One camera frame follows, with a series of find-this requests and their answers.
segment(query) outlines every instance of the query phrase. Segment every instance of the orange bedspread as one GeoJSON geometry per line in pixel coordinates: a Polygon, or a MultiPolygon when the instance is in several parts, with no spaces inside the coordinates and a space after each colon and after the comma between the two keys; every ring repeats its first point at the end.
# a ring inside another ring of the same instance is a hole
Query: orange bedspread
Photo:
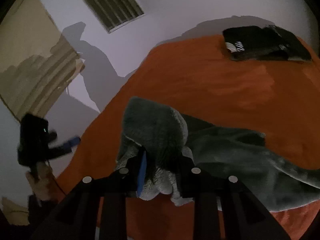
{"type": "MultiPolygon", "coordinates": [[[[58,183],[70,191],[84,176],[108,176],[115,167],[125,106],[132,96],[172,106],[216,125],[266,134],[267,147],[294,164],[320,168],[320,60],[230,61],[223,37],[160,45],[87,128],[58,183]]],[[[274,213],[298,239],[320,201],[274,213]]],[[[192,239],[193,203],[174,207],[169,196],[127,200],[127,232],[139,239],[192,239]]]]}

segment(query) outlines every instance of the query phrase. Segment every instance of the blue object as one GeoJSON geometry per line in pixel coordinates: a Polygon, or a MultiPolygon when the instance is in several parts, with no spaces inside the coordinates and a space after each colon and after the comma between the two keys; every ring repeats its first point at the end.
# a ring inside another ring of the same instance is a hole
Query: blue object
{"type": "Polygon", "coordinates": [[[146,176],[146,169],[147,169],[147,154],[146,151],[143,152],[141,165],[139,169],[138,174],[138,186],[137,186],[137,196],[140,197],[142,190],[143,190],[143,184],[144,184],[144,178],[146,176]]]}
{"type": "Polygon", "coordinates": [[[63,149],[71,149],[72,147],[78,145],[80,143],[81,139],[79,136],[75,136],[71,138],[70,140],[66,141],[64,144],[61,145],[63,149]]]}

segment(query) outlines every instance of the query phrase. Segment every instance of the window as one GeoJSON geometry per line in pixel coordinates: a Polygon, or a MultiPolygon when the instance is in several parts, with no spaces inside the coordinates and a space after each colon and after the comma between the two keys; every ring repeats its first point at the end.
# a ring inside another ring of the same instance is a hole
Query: window
{"type": "Polygon", "coordinates": [[[144,14],[135,0],[85,0],[85,2],[108,32],[144,14]]]}

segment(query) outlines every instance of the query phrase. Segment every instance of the orange blanket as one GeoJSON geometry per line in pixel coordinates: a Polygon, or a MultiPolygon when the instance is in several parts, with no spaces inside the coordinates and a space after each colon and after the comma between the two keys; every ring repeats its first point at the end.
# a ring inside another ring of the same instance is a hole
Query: orange blanket
{"type": "MultiPolygon", "coordinates": [[[[68,192],[84,176],[101,178],[113,171],[122,115],[132,96],[219,126],[264,132],[270,150],[300,167],[320,168],[320,59],[305,46],[312,63],[230,61],[219,35],[152,49],[87,128],[58,183],[68,192]]],[[[319,208],[317,201],[274,216],[298,239],[319,208]]],[[[128,199],[127,230],[135,240],[192,239],[193,204],[175,207],[166,195],[152,201],[128,199]]]]}

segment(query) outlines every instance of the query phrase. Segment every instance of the metal screw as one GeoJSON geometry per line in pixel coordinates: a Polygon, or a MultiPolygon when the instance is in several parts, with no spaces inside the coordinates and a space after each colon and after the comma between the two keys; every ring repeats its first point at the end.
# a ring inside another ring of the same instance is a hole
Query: metal screw
{"type": "Polygon", "coordinates": [[[119,169],[120,174],[127,174],[129,170],[127,168],[121,168],[119,169]]]}
{"type": "Polygon", "coordinates": [[[83,183],[90,183],[92,181],[92,178],[90,176],[86,176],[82,179],[83,183]]]}
{"type": "Polygon", "coordinates": [[[191,172],[193,173],[193,174],[199,174],[200,172],[201,172],[201,169],[199,169],[199,168],[192,168],[191,169],[191,172]]]}
{"type": "Polygon", "coordinates": [[[232,183],[236,183],[238,181],[238,178],[236,176],[230,176],[229,181],[232,183]]]}

